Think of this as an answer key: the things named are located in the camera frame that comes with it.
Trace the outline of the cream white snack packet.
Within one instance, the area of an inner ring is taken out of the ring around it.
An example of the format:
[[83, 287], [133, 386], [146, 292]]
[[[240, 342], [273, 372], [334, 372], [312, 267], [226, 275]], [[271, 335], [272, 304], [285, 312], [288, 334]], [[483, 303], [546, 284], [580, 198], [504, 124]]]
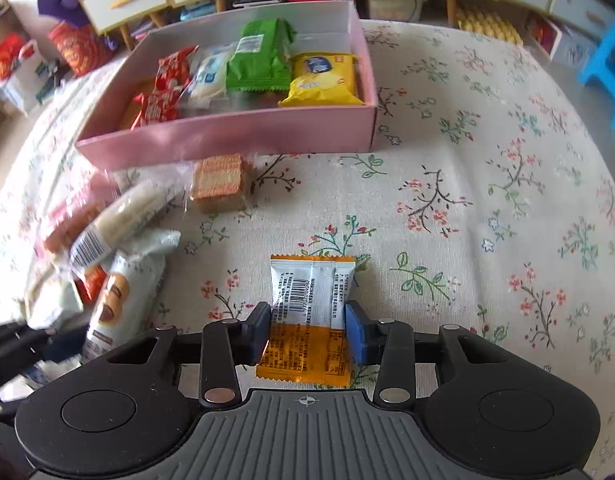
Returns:
[[38, 274], [23, 305], [27, 324], [32, 330], [58, 330], [83, 312], [72, 274], [52, 262]]

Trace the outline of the orange white small packet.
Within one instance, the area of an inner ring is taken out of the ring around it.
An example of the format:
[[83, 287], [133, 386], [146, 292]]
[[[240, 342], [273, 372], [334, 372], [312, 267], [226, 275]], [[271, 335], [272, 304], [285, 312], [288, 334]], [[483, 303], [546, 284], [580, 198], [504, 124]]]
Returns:
[[268, 345], [257, 376], [347, 388], [352, 380], [344, 307], [356, 261], [341, 256], [272, 255]]

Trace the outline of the chocolate roll white packet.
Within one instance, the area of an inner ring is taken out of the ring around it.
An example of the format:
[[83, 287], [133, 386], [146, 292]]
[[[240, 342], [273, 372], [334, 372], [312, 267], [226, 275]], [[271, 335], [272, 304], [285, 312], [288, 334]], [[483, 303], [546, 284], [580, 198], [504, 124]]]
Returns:
[[143, 330], [166, 272], [166, 256], [180, 240], [181, 233], [175, 230], [146, 229], [119, 247], [88, 325], [84, 363]]

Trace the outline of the pink wafer snack pack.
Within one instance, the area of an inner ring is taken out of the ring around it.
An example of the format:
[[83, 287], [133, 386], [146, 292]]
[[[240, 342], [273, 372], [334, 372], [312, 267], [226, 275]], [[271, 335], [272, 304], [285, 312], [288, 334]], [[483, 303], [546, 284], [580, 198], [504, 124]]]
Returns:
[[117, 181], [95, 172], [42, 219], [36, 248], [42, 256], [61, 255], [120, 196]]

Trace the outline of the clear rice cracker pack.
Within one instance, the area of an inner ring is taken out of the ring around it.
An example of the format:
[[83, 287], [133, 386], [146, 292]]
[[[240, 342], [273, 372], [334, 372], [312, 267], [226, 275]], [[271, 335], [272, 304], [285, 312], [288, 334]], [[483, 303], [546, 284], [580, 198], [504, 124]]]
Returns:
[[113, 254], [127, 238], [140, 232], [176, 194], [178, 178], [146, 180], [129, 188], [106, 207], [76, 238], [69, 266], [78, 278]]

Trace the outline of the red snack packet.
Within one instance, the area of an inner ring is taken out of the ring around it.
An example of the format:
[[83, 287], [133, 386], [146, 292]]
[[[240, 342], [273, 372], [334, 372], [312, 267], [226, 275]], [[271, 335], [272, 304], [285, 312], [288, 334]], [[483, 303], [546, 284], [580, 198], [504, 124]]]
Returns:
[[157, 92], [182, 90], [189, 83], [192, 71], [190, 66], [197, 51], [197, 46], [189, 46], [160, 58], [154, 90]]
[[172, 122], [180, 118], [178, 98], [183, 91], [182, 87], [166, 90], [154, 90], [150, 93], [138, 93], [132, 103], [140, 107], [131, 128], [136, 129], [161, 122]]

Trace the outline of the white blue bread packet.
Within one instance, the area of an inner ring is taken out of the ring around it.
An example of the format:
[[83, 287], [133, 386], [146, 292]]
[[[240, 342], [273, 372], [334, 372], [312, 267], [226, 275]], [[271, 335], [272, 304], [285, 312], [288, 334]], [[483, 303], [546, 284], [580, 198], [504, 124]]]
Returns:
[[236, 44], [221, 44], [195, 55], [192, 76], [176, 103], [179, 110], [210, 110], [225, 98], [227, 65], [235, 49]]

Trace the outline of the yellow biscuit packet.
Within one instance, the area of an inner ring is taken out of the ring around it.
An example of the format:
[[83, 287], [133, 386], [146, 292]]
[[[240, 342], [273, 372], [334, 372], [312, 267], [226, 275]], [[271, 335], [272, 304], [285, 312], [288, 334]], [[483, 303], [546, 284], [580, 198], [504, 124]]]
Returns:
[[292, 79], [281, 107], [364, 105], [357, 95], [356, 58], [350, 53], [306, 52], [291, 58]]

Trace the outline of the green snack packet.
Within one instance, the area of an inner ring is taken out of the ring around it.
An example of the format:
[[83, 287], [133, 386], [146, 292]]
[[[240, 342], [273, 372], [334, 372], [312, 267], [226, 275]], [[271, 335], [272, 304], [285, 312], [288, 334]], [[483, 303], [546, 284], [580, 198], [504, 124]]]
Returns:
[[295, 36], [296, 31], [284, 18], [248, 22], [227, 65], [226, 89], [287, 91], [292, 80], [290, 49]]

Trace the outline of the orange lotus cracker packet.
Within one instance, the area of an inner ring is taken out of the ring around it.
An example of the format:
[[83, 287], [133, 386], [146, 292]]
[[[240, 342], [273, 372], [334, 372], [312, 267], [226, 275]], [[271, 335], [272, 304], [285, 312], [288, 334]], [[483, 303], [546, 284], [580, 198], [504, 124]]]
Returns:
[[104, 286], [106, 282], [106, 279], [107, 273], [99, 264], [92, 270], [89, 270], [83, 280], [77, 278], [74, 281], [74, 284], [76, 284], [76, 290], [78, 291], [82, 304], [84, 304], [85, 307], [91, 307], [96, 304], [96, 300], [102, 290], [102, 286]]

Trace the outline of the brown wafer cracker stack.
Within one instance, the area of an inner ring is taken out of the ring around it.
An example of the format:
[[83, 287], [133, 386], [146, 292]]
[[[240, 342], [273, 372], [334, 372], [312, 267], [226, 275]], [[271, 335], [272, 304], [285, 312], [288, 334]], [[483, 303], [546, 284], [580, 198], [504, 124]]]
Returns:
[[196, 162], [190, 200], [206, 214], [245, 208], [249, 203], [252, 166], [240, 154]]

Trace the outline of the floral tablecloth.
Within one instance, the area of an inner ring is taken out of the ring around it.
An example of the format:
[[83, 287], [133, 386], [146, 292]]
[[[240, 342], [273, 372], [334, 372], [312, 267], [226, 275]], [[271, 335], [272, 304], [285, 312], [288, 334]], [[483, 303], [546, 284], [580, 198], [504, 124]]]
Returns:
[[[0, 196], [0, 325], [27, 324], [47, 263], [78, 278], [38, 229], [95, 172], [120, 196], [180, 179], [140, 232], [181, 240], [136, 337], [0, 385], [0, 479], [615, 479], [615, 185], [593, 139], [522, 48], [361, 24], [371, 148], [234, 153], [252, 166], [239, 210], [190, 200], [201, 159], [102, 170], [76, 149], [127, 58], [58, 93]], [[258, 363], [236, 368], [242, 403], [200, 403], [204, 326], [272, 308], [272, 255], [355, 259], [347, 304], [414, 330], [410, 408], [373, 404], [378, 367], [350, 350], [347, 388]]]

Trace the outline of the white shopping bag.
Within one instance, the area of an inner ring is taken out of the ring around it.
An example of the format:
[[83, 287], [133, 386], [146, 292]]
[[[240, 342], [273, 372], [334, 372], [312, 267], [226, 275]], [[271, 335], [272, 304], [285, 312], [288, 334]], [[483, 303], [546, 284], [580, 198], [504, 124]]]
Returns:
[[40, 104], [50, 81], [50, 62], [35, 40], [11, 32], [0, 42], [0, 91], [20, 113], [29, 115]]

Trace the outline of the pink cardboard box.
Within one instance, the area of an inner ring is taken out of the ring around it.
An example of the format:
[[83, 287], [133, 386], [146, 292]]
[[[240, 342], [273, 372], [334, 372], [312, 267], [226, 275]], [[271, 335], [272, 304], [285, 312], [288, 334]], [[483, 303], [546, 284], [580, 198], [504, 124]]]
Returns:
[[377, 112], [355, 5], [270, 4], [151, 32], [102, 93], [76, 149], [102, 170], [366, 152]]

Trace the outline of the yellow egg tray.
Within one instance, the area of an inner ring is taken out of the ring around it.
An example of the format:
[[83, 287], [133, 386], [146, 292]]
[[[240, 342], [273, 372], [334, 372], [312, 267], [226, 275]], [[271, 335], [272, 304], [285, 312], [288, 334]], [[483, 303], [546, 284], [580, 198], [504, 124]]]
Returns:
[[456, 24], [464, 32], [523, 46], [516, 27], [494, 11], [483, 10], [478, 6], [457, 6]]

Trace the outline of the blue plastic stool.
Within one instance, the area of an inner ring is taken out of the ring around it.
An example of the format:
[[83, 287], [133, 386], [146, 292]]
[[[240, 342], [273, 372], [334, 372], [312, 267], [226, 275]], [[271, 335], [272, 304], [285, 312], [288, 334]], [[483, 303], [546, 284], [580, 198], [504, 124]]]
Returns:
[[[581, 84], [588, 84], [592, 80], [600, 82], [615, 101], [615, 23], [579, 73]], [[612, 127], [615, 132], [615, 115]]]

